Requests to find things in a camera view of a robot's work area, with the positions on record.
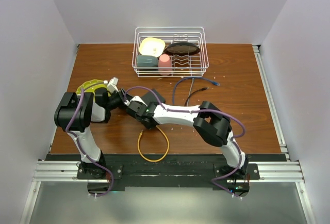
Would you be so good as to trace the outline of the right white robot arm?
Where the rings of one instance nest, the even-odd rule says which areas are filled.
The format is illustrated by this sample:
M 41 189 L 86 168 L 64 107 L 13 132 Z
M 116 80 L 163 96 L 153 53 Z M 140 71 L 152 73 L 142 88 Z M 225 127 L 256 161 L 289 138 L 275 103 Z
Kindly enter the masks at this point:
M 147 129 L 158 125 L 176 124 L 194 128 L 209 145 L 219 147 L 230 172 L 226 176 L 241 179 L 248 173 L 249 160 L 236 139 L 245 135 L 246 128 L 237 118 L 204 101 L 196 106 L 173 106 L 142 100 L 127 100 L 126 112 Z

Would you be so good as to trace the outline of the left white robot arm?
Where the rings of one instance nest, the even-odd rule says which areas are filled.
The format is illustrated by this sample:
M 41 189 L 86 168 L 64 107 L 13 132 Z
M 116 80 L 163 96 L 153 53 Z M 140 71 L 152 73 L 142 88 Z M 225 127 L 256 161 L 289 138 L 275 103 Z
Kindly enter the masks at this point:
M 124 89 L 111 92 L 105 87 L 95 92 L 64 93 L 54 114 L 54 122 L 74 141 L 79 153 L 79 171 L 96 179 L 107 174 L 107 166 L 101 149 L 96 145 L 90 124 L 108 123 L 111 111 L 124 108 Z

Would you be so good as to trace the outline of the black network switch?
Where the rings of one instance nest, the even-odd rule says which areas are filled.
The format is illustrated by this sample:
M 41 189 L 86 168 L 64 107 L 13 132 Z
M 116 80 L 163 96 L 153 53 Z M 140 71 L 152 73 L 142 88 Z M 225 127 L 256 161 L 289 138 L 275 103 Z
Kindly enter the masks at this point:
M 152 89 L 152 92 L 147 91 L 146 94 L 144 94 L 141 99 L 144 101 L 146 105 L 149 105 L 150 103 L 156 103 L 159 104 L 158 100 L 164 104 L 166 102 L 165 98 L 155 89 Z

